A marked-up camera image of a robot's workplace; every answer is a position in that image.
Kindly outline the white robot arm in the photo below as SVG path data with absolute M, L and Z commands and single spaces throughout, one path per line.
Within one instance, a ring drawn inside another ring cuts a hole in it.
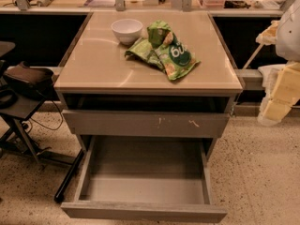
M 287 61 L 286 65 L 258 68 L 265 91 L 258 122 L 273 126 L 300 100 L 300 0 L 294 0 L 281 19 L 272 22 L 256 40 L 266 45 L 274 43 L 276 54 Z

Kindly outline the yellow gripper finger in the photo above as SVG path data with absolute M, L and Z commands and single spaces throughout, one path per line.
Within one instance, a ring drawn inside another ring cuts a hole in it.
M 264 91 L 258 122 L 270 127 L 280 123 L 300 99 L 300 63 L 288 62 L 272 74 Z
M 275 45 L 277 43 L 278 24 L 279 21 L 271 21 L 271 24 L 256 37 L 256 42 L 266 46 Z

